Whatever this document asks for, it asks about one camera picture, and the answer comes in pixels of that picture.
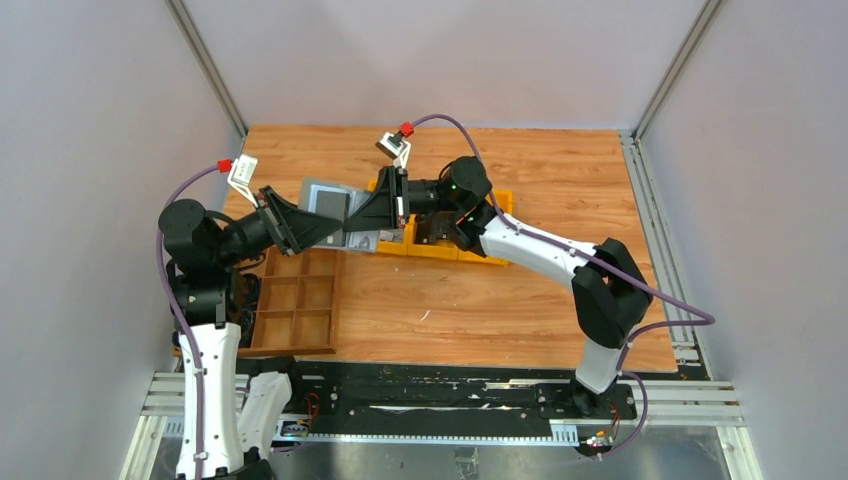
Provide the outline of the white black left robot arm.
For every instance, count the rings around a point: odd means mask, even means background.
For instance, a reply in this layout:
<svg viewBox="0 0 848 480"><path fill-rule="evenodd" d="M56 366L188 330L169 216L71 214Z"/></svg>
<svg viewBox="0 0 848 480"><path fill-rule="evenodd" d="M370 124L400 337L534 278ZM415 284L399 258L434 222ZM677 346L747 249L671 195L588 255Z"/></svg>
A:
<svg viewBox="0 0 848 480"><path fill-rule="evenodd" d="M241 262L269 248L298 254L340 230L342 220L302 210L271 187L253 213L235 220L200 202L173 196L158 219L159 251L185 372L187 425L178 479L271 479L269 456L278 418L306 400L292 357L259 360L237 404L237 356L248 304Z"/></svg>

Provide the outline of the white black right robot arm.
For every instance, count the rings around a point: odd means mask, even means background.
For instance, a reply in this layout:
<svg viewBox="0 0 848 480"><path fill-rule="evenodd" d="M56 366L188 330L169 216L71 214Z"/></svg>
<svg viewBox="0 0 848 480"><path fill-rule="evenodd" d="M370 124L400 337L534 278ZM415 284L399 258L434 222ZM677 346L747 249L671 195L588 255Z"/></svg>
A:
<svg viewBox="0 0 848 480"><path fill-rule="evenodd" d="M629 335L653 301L626 246L608 238L577 242L526 226L489 199L492 184L475 156L450 162L435 180L411 180L397 166L380 170L375 189L345 220L349 232L394 230L413 215L442 216L460 250L517 264L563 285L572 294L586 337L571 403L596 417L611 403Z"/></svg>

